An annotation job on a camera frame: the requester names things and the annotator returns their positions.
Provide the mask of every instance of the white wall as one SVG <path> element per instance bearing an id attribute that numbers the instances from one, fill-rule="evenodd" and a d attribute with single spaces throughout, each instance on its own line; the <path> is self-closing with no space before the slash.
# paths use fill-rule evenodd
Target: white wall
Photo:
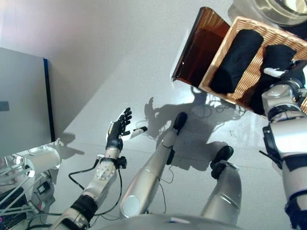
<path id="1" fill-rule="evenodd" d="M 145 46 L 164 50 L 163 60 L 152 57 L 148 65 L 159 68 L 167 60 L 171 68 L 199 8 L 212 7 L 229 22 L 230 4 L 231 0 L 2 0 L 0 46 L 49 59 L 58 136 L 144 35 Z M 134 71 L 126 74 L 133 77 Z"/>

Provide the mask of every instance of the gray panel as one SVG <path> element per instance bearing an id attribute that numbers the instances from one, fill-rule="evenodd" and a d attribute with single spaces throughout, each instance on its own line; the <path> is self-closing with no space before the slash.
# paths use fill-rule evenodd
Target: gray panel
<path id="1" fill-rule="evenodd" d="M 9 111 L 9 110 L 10 110 L 9 102 L 0 102 L 0 112 Z"/>
<path id="2" fill-rule="evenodd" d="M 0 48 L 0 156 L 50 142 L 43 59 Z"/>

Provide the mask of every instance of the blue edge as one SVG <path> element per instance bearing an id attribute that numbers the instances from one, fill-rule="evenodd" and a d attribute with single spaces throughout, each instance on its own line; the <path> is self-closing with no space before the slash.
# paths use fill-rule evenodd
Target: blue edge
<path id="1" fill-rule="evenodd" d="M 48 104 L 48 116 L 49 116 L 49 126 L 50 126 L 50 136 L 51 142 L 55 141 L 56 135 L 54 132 L 54 123 L 52 115 L 52 105 L 51 105 L 51 93 L 50 93 L 50 82 L 49 82 L 49 71 L 48 71 L 48 60 L 43 58 L 44 61 L 44 71 L 46 80 L 46 92 L 47 92 L 47 104 Z"/>

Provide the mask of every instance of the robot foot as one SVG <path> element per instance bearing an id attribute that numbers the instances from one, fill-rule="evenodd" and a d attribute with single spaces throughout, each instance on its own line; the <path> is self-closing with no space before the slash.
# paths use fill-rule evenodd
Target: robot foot
<path id="1" fill-rule="evenodd" d="M 212 168 L 211 176 L 214 179 L 219 179 L 220 174 L 227 166 L 227 160 L 234 153 L 234 149 L 231 146 L 222 147 L 216 154 L 214 160 L 210 163 L 210 167 Z"/>
<path id="2" fill-rule="evenodd" d="M 187 118 L 188 118 L 188 115 L 184 112 L 181 112 L 177 115 L 176 120 L 173 125 L 173 128 L 177 130 L 177 136 L 179 135 L 179 132 L 185 125 Z"/>

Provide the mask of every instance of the robotic arm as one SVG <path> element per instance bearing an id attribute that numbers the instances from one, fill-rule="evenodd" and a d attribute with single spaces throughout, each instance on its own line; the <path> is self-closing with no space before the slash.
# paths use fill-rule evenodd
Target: robotic arm
<path id="1" fill-rule="evenodd" d="M 132 134 L 130 131 L 125 131 L 126 126 L 130 124 L 131 114 L 130 108 L 127 108 L 116 122 L 111 122 L 107 132 L 106 151 L 104 155 L 97 155 L 94 166 L 98 163 L 99 166 L 93 179 L 72 206 L 50 227 L 51 230 L 84 230 L 90 227 L 90 220 L 102 205 L 110 186 L 116 179 L 116 169 L 120 166 L 126 168 L 125 157 L 119 158 L 123 148 L 122 137 L 132 138 L 147 130 L 146 127 L 142 127 L 134 130 Z"/>
<path id="2" fill-rule="evenodd" d="M 263 128 L 267 156 L 283 171 L 285 211 L 295 229 L 307 229 L 307 116 L 296 103 L 305 91 L 306 64 L 302 61 L 262 94 L 269 120 Z"/>

